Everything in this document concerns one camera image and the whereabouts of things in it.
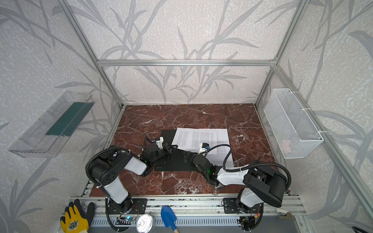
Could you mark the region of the teal folder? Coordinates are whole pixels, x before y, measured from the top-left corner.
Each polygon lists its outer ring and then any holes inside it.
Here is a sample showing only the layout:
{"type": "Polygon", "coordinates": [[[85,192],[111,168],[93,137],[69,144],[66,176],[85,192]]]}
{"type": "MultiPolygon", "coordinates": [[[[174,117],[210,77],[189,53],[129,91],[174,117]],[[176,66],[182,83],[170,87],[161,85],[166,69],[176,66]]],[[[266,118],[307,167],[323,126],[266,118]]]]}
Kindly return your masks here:
{"type": "MultiPolygon", "coordinates": [[[[161,136],[164,142],[171,144],[176,134],[176,130],[162,130],[161,136]]],[[[184,151],[177,149],[167,161],[160,161],[155,165],[155,171],[197,171],[196,167],[192,167],[184,163],[184,151]]]]}

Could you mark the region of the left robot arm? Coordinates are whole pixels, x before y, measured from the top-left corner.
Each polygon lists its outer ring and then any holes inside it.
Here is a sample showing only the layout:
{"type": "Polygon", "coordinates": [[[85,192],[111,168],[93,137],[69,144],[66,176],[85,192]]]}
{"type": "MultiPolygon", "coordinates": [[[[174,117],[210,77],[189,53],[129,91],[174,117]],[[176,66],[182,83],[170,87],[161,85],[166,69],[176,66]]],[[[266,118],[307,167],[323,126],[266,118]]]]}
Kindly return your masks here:
{"type": "Polygon", "coordinates": [[[129,211],[132,206],[130,193],[124,188],[119,175],[123,170],[146,177],[160,161],[167,161],[178,148],[166,142],[152,141],[141,156],[121,147],[110,147],[95,154],[86,164],[87,177],[100,188],[120,212],[129,211]]]}

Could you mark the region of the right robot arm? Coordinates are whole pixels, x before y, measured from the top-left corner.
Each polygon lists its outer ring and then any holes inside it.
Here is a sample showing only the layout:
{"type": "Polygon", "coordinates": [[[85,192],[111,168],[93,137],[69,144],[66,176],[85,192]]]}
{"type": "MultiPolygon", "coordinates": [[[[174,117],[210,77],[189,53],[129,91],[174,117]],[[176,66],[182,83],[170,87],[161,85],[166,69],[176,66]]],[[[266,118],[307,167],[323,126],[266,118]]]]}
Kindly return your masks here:
{"type": "Polygon", "coordinates": [[[257,204],[266,203],[280,208],[285,191],[291,184],[291,175],[282,165],[254,160],[239,168],[213,165],[203,153],[184,152],[184,162],[195,167],[206,182],[215,188],[228,185],[244,185],[236,200],[235,208],[249,213],[257,204]]]}

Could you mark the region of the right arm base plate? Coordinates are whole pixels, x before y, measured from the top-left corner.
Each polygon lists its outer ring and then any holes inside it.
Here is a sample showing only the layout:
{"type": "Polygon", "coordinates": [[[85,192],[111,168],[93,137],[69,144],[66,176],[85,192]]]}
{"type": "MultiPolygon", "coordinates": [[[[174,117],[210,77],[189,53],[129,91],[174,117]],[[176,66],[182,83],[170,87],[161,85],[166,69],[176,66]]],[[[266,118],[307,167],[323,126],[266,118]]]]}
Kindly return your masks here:
{"type": "Polygon", "coordinates": [[[237,201],[236,198],[223,198],[222,206],[225,214],[259,214],[260,208],[258,205],[248,207],[243,203],[237,201]]]}

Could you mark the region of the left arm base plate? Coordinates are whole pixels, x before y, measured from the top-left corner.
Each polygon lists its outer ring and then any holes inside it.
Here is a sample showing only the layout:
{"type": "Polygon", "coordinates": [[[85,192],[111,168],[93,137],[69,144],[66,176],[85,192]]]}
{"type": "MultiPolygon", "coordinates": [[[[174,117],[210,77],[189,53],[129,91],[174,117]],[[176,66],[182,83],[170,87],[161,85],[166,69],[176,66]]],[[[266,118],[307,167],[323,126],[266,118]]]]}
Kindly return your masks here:
{"type": "Polygon", "coordinates": [[[117,204],[113,200],[109,199],[108,202],[108,213],[110,215],[114,214],[134,214],[134,215],[141,215],[145,213],[145,209],[147,206],[147,199],[146,198],[127,198],[124,200],[123,203],[117,204]]]}

